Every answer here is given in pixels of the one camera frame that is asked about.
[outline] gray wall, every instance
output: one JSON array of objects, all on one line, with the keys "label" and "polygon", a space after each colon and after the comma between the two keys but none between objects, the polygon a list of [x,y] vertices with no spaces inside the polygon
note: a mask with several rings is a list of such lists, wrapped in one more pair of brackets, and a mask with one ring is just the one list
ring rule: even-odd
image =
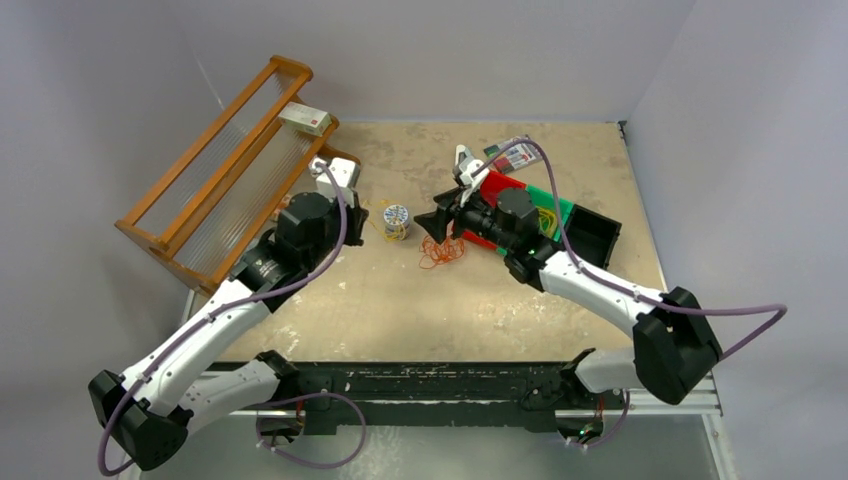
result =
[{"label": "gray wall", "polygon": [[839,1],[699,0],[629,124],[669,282],[790,307],[717,369],[744,478],[845,475],[846,24]]},{"label": "gray wall", "polygon": [[224,103],[272,54],[343,120],[621,120],[694,0],[171,0]]},{"label": "gray wall", "polygon": [[186,289],[113,226],[217,106],[161,1],[0,6],[0,477],[94,478],[85,386]]}]

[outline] orange string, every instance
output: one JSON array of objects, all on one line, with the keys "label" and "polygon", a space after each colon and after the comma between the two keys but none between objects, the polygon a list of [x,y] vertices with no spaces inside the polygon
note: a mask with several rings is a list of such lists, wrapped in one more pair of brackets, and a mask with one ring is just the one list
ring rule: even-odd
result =
[{"label": "orange string", "polygon": [[454,240],[448,237],[444,243],[439,245],[433,240],[433,237],[427,235],[421,242],[418,251],[424,254],[418,261],[418,266],[429,270],[437,265],[452,262],[465,254],[465,242],[461,238]]}]

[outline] package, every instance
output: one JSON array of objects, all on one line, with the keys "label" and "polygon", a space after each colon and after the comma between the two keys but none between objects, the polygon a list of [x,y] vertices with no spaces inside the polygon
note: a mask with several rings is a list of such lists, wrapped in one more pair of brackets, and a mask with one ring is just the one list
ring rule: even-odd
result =
[{"label": "package", "polygon": [[[492,155],[498,153],[498,150],[505,147],[513,140],[518,140],[519,138],[530,140],[529,135],[512,137],[507,140],[504,140],[503,142],[498,143],[497,145],[490,145],[484,148],[483,154],[486,155],[486,158],[492,158]],[[519,168],[524,168],[527,165],[532,165],[541,159],[542,157],[539,155],[535,148],[531,147],[530,145],[519,144],[510,148],[507,152],[498,157],[497,160],[492,162],[492,165],[499,173],[507,174],[514,170],[518,170]]]},{"label": "package", "polygon": [[280,118],[289,127],[320,137],[330,126],[330,114],[317,108],[307,107],[299,103],[289,102]]}]

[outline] wooden rack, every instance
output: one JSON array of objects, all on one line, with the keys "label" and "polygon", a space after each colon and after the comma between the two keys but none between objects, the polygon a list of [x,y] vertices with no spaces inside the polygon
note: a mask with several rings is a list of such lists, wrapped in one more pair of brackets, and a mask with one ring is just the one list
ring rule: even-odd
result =
[{"label": "wooden rack", "polygon": [[274,56],[147,194],[115,222],[195,291],[212,294],[315,155],[348,153],[283,126],[278,115],[312,79]]}]

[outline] tabletop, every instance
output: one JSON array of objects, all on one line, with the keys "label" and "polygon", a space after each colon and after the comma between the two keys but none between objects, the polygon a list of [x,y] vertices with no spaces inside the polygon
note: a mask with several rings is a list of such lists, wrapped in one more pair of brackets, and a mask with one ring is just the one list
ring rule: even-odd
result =
[{"label": "tabletop", "polygon": [[[432,196],[455,186],[457,144],[482,149],[528,134],[550,157],[562,198],[622,223],[609,270],[648,287],[663,280],[627,150],[614,123],[346,123],[333,146],[362,160],[357,185],[377,226],[385,202],[411,215],[433,210]],[[550,191],[537,163],[511,176]],[[293,191],[314,189],[308,174]],[[366,225],[363,247],[335,264],[263,323],[222,361],[275,349],[295,361],[556,361],[629,339],[610,323],[559,297],[516,282],[495,252],[466,243],[465,255],[419,267],[426,233],[412,226],[387,241]]]}]

